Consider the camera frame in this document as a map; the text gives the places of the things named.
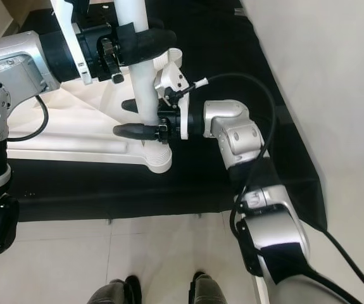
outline tiled floor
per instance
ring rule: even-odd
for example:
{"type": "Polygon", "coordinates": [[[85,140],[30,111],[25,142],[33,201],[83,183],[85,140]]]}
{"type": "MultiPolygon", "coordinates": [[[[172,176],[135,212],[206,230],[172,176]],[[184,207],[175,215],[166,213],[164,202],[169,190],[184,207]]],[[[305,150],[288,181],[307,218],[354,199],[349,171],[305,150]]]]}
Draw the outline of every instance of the tiled floor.
{"type": "Polygon", "coordinates": [[[195,271],[230,304],[256,303],[227,214],[20,223],[0,255],[0,303],[86,303],[112,279],[139,276],[144,304],[187,303],[195,271]]]}

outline robotic arm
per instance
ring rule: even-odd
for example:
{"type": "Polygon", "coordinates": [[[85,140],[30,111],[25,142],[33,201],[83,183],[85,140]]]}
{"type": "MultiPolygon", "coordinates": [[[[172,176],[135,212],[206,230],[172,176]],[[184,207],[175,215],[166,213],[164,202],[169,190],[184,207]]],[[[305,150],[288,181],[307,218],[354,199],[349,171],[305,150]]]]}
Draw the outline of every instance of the robotic arm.
{"type": "MultiPolygon", "coordinates": [[[[72,24],[73,7],[85,13],[88,1],[51,2],[61,31],[46,35],[25,32],[0,39],[0,253],[14,241],[19,213],[17,200],[6,194],[11,180],[6,154],[7,118],[13,109],[28,98],[58,89],[63,81],[79,77],[85,84],[92,79],[122,82],[120,67],[151,60],[175,42],[171,31],[136,29],[134,22],[123,24],[124,14],[141,9],[136,6],[140,0],[115,1],[121,26],[82,23],[81,19],[72,24]]],[[[187,139],[188,125],[192,123],[189,91],[208,84],[211,79],[189,86],[174,63],[169,63],[151,80],[139,79],[141,70],[130,72],[134,74],[133,85],[139,83],[134,90],[141,88],[141,81],[147,81],[164,103],[155,109],[157,124],[126,123],[116,126],[113,132],[163,144],[175,136],[187,139]]],[[[129,106],[128,110],[140,110],[134,104],[129,106]]],[[[203,119],[203,135],[217,139],[234,191],[238,198],[242,197],[237,201],[242,219],[235,226],[234,217],[232,228],[246,268],[254,276],[264,278],[270,303],[358,303],[332,287],[329,280],[312,276],[316,272],[308,265],[310,249],[306,234],[263,149],[265,142],[250,119],[248,108],[234,100],[207,101],[203,119]],[[253,176],[252,186],[240,194],[248,171],[253,176]]]]}

